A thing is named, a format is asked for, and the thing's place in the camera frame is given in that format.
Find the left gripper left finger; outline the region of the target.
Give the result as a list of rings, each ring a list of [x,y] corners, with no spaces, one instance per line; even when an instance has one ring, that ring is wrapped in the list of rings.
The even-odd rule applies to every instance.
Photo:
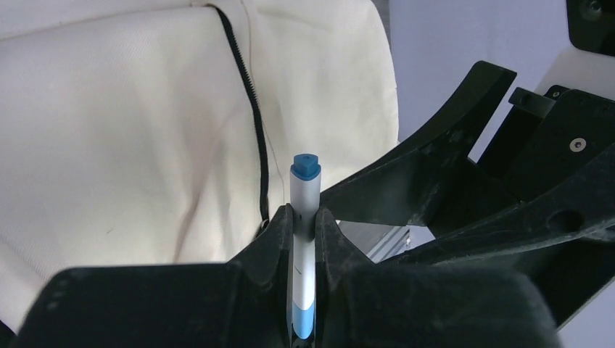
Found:
[[[292,209],[225,263],[71,268],[45,285],[13,347],[289,347]]]

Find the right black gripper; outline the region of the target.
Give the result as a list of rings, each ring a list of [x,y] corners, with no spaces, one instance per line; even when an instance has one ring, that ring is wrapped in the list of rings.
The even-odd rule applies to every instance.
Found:
[[[425,226],[435,240],[385,265],[510,268],[539,288],[558,326],[614,279],[614,102],[552,86],[548,111],[512,109],[479,161],[468,159],[516,72],[474,63],[415,133],[326,189],[337,220]]]

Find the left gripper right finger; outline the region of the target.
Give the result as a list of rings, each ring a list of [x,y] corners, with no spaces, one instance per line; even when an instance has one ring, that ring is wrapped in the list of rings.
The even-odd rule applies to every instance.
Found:
[[[317,347],[559,347],[534,284],[509,270],[374,263],[325,208]]]

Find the blue capped white marker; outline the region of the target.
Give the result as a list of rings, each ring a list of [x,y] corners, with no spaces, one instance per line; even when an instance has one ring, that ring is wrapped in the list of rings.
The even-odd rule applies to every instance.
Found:
[[[321,165],[314,154],[298,154],[290,167],[293,211],[292,328],[307,340],[315,325],[315,217],[320,207]]]

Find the cream canvas backpack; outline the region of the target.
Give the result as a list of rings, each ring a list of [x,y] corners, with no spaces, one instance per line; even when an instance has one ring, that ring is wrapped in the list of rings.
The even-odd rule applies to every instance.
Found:
[[[397,144],[372,1],[3,1],[1,321],[86,265],[226,261]]]

